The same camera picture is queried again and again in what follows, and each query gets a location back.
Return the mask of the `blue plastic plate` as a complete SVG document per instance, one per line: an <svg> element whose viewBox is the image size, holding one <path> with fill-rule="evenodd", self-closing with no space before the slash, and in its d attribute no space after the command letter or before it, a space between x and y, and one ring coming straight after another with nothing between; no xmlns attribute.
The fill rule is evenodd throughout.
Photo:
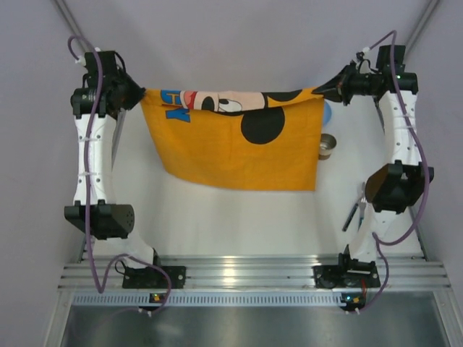
<svg viewBox="0 0 463 347"><path fill-rule="evenodd" d="M332 118L332 108L328 102L324 102L323 108L323 127L326 127Z"/></svg>

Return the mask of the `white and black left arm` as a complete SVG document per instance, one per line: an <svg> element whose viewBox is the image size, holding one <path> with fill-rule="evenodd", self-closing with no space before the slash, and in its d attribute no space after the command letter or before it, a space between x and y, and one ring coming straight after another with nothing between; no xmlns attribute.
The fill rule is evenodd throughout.
<svg viewBox="0 0 463 347"><path fill-rule="evenodd" d="M64 217L81 230L87 242L108 244L125 254L130 267L158 264L158 255L135 229L135 210L116 200L113 164L126 112L145 94L127 73L116 51L87 52L78 59L86 73L71 98L78 140L75 195Z"/></svg>

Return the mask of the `steel cup with brown base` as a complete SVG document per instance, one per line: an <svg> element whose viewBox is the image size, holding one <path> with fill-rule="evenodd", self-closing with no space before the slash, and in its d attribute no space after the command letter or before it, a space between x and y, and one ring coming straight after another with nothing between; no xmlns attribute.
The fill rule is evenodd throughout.
<svg viewBox="0 0 463 347"><path fill-rule="evenodd" d="M336 138L332 134L323 133L320 137L318 159L327 160L331 157L337 145Z"/></svg>

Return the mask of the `orange Mickey Mouse placemat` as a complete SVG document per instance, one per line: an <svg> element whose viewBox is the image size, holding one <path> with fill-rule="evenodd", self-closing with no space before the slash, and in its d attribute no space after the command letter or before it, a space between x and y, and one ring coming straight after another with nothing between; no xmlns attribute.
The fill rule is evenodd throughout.
<svg viewBox="0 0 463 347"><path fill-rule="evenodd" d="M141 102L169 174L252 191L315 189L324 105L310 89L148 90Z"/></svg>

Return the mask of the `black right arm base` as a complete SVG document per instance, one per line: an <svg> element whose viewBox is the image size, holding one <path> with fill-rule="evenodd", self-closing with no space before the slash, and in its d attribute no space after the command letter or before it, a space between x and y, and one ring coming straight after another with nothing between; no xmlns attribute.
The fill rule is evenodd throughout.
<svg viewBox="0 0 463 347"><path fill-rule="evenodd" d="M336 265L318 265L313 268L316 288L379 288L378 269L375 261L360 262L349 254L338 255Z"/></svg>

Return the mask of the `green handled spoon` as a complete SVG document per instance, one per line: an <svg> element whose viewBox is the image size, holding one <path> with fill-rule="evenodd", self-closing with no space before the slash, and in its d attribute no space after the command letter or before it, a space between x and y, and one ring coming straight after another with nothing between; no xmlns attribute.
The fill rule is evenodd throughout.
<svg viewBox="0 0 463 347"><path fill-rule="evenodd" d="M361 187L361 194L360 194L360 198L359 198L359 202L358 202L358 208L359 208L358 228L361 227L361 225L362 225L362 223L364 221L364 218L365 218L365 209L366 209L366 204L367 204L367 200L366 200L366 196L365 196L365 186L366 186L366 183L363 182L362 187Z"/></svg>

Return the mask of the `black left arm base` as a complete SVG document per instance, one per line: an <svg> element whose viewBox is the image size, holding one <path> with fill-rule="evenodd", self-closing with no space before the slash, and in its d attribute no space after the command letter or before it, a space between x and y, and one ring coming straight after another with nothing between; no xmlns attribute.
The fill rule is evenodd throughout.
<svg viewBox="0 0 463 347"><path fill-rule="evenodd" d="M166 277L151 267L134 269L119 260L115 263L114 269L118 274L123 275L122 288L124 289L168 288ZM161 269L171 279L173 289L184 288L187 278L185 266L162 266Z"/></svg>

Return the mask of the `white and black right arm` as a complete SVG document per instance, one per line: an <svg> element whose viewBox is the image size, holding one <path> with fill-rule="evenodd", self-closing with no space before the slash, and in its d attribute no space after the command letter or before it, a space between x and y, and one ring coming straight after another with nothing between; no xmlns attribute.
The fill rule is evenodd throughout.
<svg viewBox="0 0 463 347"><path fill-rule="evenodd" d="M365 219L347 245L351 259L359 262L376 260L381 237L408 207L427 199L434 177L417 137L417 75L406 72L405 51L405 46L381 46L373 72L361 72L365 53L359 52L356 60L313 90L344 106L354 96L370 96L383 119L386 162L365 183Z"/></svg>

